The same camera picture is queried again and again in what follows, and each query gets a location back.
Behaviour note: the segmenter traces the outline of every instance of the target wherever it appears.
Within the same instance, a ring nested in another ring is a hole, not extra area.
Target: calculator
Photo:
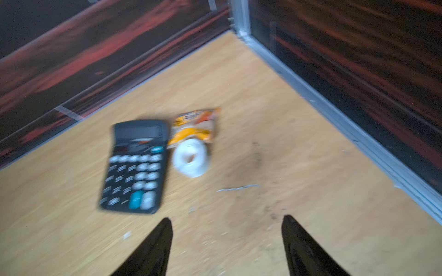
[[[165,180],[168,124],[162,120],[122,122],[114,125],[114,136],[100,207],[155,213],[160,207]]]

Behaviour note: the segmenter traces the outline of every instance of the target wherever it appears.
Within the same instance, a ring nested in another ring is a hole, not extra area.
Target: teal button
[[[142,191],[134,192],[130,196],[129,208],[130,209],[138,209],[141,206],[141,199],[142,199],[142,197],[143,197],[143,192]]]
[[[152,153],[160,153],[163,152],[163,147],[153,147],[150,151]]]

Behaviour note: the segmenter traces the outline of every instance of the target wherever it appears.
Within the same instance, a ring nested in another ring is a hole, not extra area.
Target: roll of white tape
[[[175,149],[173,166],[188,177],[203,175],[209,168],[207,147],[200,139],[189,139]]]

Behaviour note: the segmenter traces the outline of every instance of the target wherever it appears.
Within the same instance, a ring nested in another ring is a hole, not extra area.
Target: wooden floor
[[[170,166],[152,216],[97,209],[113,124],[216,106],[205,175]],[[352,275],[442,274],[442,227],[232,33],[3,169],[0,183],[2,275],[109,275],[166,216],[169,276],[288,275],[284,214]],[[216,193],[248,184],[259,187]]]

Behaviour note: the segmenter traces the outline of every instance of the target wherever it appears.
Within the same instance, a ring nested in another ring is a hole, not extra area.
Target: plastic packet
[[[221,108],[195,110],[180,114],[174,121],[171,139],[167,148],[174,148],[186,139],[198,138],[205,143],[212,143],[215,130],[215,119]]]

